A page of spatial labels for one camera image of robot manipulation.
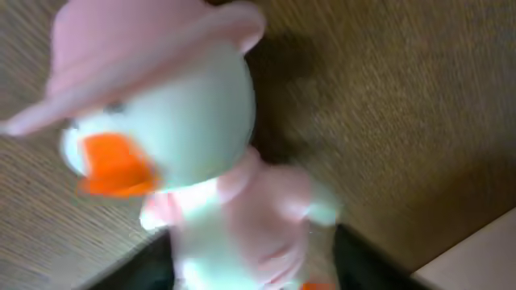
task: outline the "hat brim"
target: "hat brim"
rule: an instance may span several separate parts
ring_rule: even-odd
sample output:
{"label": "hat brim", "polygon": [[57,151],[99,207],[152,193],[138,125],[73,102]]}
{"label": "hat brim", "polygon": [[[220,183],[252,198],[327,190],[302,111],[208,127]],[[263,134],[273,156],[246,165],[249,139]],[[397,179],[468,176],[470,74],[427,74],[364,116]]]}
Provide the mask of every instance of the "hat brim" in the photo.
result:
{"label": "hat brim", "polygon": [[[244,54],[260,41],[264,29],[264,16],[252,3],[233,2],[214,8],[213,12],[183,29],[179,35],[162,37],[147,51],[109,64],[102,68],[102,72],[73,87],[48,94],[43,101],[5,122],[0,133],[27,135],[83,110],[106,104],[117,97],[113,92],[153,74],[159,68],[172,68],[189,52],[217,39],[230,40]],[[49,82],[59,79],[60,75],[53,75]]]}

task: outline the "duck figurine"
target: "duck figurine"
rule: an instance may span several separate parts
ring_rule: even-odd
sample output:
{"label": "duck figurine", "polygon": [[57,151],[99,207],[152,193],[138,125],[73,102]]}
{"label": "duck figurine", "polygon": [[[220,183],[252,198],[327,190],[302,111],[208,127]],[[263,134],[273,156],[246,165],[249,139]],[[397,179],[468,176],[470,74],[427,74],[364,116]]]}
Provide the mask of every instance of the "duck figurine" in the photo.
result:
{"label": "duck figurine", "polygon": [[188,289],[322,287],[302,270],[307,226],[335,224],[339,202],[249,146],[255,98],[243,56],[264,28],[249,2],[71,0],[54,22],[43,101],[2,133],[69,120],[60,147],[81,188],[144,197],[141,225],[170,229]]}

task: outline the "black object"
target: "black object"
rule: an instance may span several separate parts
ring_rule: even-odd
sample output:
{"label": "black object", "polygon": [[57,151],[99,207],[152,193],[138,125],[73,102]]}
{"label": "black object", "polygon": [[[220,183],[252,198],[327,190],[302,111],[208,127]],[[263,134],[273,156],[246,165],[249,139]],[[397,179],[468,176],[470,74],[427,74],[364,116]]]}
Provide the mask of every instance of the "black object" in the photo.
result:
{"label": "black object", "polygon": [[[171,290],[175,275],[168,233],[84,290]],[[346,226],[335,232],[333,256],[342,290],[427,290]]]}

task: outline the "wooden table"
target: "wooden table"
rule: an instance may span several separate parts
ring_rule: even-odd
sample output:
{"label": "wooden table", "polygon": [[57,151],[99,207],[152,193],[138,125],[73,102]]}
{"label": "wooden table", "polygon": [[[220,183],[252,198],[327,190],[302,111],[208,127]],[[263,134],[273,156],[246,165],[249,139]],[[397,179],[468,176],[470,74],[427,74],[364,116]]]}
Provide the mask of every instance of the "wooden table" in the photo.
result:
{"label": "wooden table", "polygon": [[[63,2],[2,2],[0,118],[40,98]],[[516,2],[256,3],[255,145],[332,184],[359,232],[416,269],[516,206]],[[71,288],[147,237],[139,201],[76,193],[58,139],[0,139],[1,289]]]}

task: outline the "pink jacket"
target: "pink jacket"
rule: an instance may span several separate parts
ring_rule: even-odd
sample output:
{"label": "pink jacket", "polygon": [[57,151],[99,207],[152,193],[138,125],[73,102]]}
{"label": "pink jacket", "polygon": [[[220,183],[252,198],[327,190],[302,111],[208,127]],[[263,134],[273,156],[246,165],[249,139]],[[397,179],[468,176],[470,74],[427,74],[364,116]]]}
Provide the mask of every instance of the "pink jacket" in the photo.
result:
{"label": "pink jacket", "polygon": [[[307,250],[309,176],[299,168],[267,165],[250,147],[239,163],[215,182],[225,234],[253,279],[272,288],[291,280]],[[173,226],[176,270],[181,275],[188,259],[185,236],[195,233],[189,233],[177,194],[155,194],[146,201],[143,213]]]}

